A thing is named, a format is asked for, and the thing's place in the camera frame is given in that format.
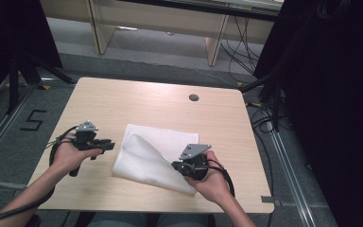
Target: hand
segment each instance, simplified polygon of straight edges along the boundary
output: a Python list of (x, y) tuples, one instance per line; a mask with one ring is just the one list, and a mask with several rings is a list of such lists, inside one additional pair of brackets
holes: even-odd
[[(213, 151), (207, 150), (204, 152), (204, 155), (208, 160), (214, 160), (219, 163)], [(210, 166), (220, 167), (215, 162), (209, 161), (208, 163)], [(222, 173), (217, 170), (211, 168), (208, 169), (208, 173), (202, 181), (195, 181), (190, 177), (184, 177), (184, 179), (188, 182), (188, 184), (196, 188), (197, 191), (208, 201), (220, 204), (222, 201), (232, 197), (226, 180), (223, 178)]]
[(98, 156), (101, 149), (89, 149), (80, 151), (76, 149), (69, 139), (63, 139), (55, 154), (52, 166), (60, 169), (64, 175), (79, 167), (86, 158)]

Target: metal bracket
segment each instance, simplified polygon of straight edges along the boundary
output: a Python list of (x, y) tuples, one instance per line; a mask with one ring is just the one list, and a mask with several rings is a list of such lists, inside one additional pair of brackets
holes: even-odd
[(98, 127), (96, 127), (91, 121), (86, 121), (79, 125), (76, 128), (76, 131), (98, 131)]
[(185, 147), (179, 159), (180, 160), (192, 159), (211, 147), (212, 147), (211, 145), (189, 144)]

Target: tripod leg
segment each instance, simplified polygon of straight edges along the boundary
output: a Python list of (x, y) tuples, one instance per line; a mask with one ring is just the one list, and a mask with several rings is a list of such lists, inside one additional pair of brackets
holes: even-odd
[(33, 61), (35, 64), (41, 66), (42, 68), (44, 68), (46, 71), (48, 71), (49, 73), (53, 74), (57, 78), (65, 81), (67, 83), (75, 83), (71, 78), (69, 78), (66, 75), (64, 75), (61, 71), (59, 71), (56, 68), (52, 67), (48, 63), (46, 63), (46, 62), (38, 59), (37, 57), (31, 56), (31, 55), (27, 55), (27, 54), (25, 54), (25, 57), (27, 59)]
[(15, 54), (10, 59), (9, 84), (9, 108), (7, 114), (10, 114), (13, 111), (19, 101), (19, 78), (17, 75), (17, 63)]
[(247, 85), (247, 86), (245, 86), (243, 88), (240, 88), (240, 92), (241, 93), (246, 93), (246, 92), (258, 87), (259, 85), (262, 85), (262, 84), (266, 83), (268, 80), (269, 80), (269, 75), (261, 77), (257, 81), (255, 81), (255, 82), (253, 82), (253, 83), (251, 83), (251, 84), (249, 84), (249, 85)]
[(275, 95), (273, 97), (272, 125), (275, 131), (279, 131), (279, 107), (281, 102), (281, 85), (276, 82)]

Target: white towel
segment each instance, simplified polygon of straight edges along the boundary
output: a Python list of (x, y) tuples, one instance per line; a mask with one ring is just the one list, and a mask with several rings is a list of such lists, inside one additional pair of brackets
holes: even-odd
[(195, 194), (171, 163), (188, 144), (197, 144), (199, 135), (128, 124), (120, 152), (113, 165), (113, 176), (146, 183), (187, 194)]

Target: desk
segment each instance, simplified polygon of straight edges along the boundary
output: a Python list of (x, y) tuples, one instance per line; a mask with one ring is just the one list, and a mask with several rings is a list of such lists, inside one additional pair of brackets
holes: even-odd
[[(282, 3), (271, 0), (191, 0), (191, 1), (115, 1), (115, 0), (41, 0), (47, 17), (88, 22), (91, 24), (95, 42), (95, 52), (104, 54), (115, 31), (115, 26), (130, 26), (148, 30), (206, 37), (209, 65), (215, 65), (222, 39), (240, 41), (235, 20), (228, 15), (198, 10), (180, 9), (184, 6), (200, 4), (205, 8), (223, 7), (231, 11), (240, 10), (246, 16), (252, 10), (263, 10), (266, 15), (277, 15)], [(273, 22), (239, 17), (242, 32), (247, 29), (247, 42), (264, 44), (272, 29)]]
[[(189, 96), (199, 96), (191, 101)], [(66, 176), (42, 209), (218, 213), (222, 210), (200, 193), (189, 196), (112, 176), (127, 124), (197, 132), (211, 144), (229, 171), (236, 198), (247, 213), (270, 213), (273, 203), (251, 130), (247, 110), (237, 90), (164, 83), (83, 78), (78, 81), (49, 141), (67, 129), (91, 120), (98, 139), (112, 139), (114, 150), (86, 160), (76, 178)], [(48, 168), (47, 149), (30, 180)]]

